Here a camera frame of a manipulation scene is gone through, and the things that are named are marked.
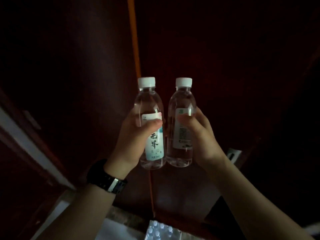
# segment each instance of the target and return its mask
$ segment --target label with chinese characters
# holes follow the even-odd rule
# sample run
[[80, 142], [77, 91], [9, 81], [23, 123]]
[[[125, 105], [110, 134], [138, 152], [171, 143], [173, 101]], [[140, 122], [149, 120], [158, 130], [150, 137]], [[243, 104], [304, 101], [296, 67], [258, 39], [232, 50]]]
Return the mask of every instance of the label with chinese characters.
[[[162, 120], [162, 114], [159, 113], [146, 113], [141, 116], [142, 123], [144, 125], [148, 120], [160, 119]], [[164, 147], [163, 147], [163, 130], [162, 126], [156, 132], [151, 134], [146, 141], [146, 159], [148, 161], [158, 160], [164, 157]]]
[[173, 134], [173, 147], [176, 149], [191, 150], [191, 134], [190, 131], [180, 124], [177, 120], [178, 115], [191, 115], [191, 109], [189, 108], [177, 108], [176, 109], [176, 121], [174, 123], [174, 134]]

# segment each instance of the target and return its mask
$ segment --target bottle neck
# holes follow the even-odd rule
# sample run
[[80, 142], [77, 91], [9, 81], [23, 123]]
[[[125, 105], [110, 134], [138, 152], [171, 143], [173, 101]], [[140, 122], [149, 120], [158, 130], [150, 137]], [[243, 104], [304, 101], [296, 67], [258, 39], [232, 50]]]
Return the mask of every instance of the bottle neck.
[[154, 92], [156, 87], [139, 88], [141, 92]]
[[190, 87], [176, 87], [177, 91], [190, 92]]

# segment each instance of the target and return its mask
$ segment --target person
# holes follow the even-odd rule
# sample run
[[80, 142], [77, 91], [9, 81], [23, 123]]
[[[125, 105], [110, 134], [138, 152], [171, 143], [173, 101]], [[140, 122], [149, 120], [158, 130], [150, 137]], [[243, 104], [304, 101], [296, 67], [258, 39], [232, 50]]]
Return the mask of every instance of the person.
[[[230, 162], [217, 143], [209, 120], [199, 108], [195, 116], [180, 115], [177, 119], [190, 130], [195, 161], [217, 186], [247, 239], [313, 239]], [[131, 111], [122, 123], [113, 153], [104, 164], [105, 172], [125, 179], [137, 166], [147, 138], [161, 126], [161, 120], [153, 120], [137, 127], [136, 116]], [[43, 231], [38, 240], [94, 239], [114, 199], [115, 194], [88, 184], [80, 197]]]

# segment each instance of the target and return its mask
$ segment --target black watch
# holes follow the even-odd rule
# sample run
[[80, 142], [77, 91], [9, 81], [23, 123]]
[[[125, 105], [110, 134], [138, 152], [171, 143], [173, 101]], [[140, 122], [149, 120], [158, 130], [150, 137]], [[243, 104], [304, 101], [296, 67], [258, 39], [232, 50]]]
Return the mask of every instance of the black watch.
[[91, 166], [87, 174], [87, 183], [94, 184], [107, 192], [118, 194], [127, 185], [128, 181], [107, 174], [103, 169], [106, 161], [106, 159], [102, 159]]

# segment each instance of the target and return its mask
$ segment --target pack of water bottles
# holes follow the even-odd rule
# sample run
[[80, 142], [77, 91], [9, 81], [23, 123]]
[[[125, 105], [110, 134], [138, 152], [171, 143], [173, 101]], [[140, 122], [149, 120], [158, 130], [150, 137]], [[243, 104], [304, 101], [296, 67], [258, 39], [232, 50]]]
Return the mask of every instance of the pack of water bottles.
[[151, 220], [145, 240], [181, 240], [181, 231], [156, 220]]

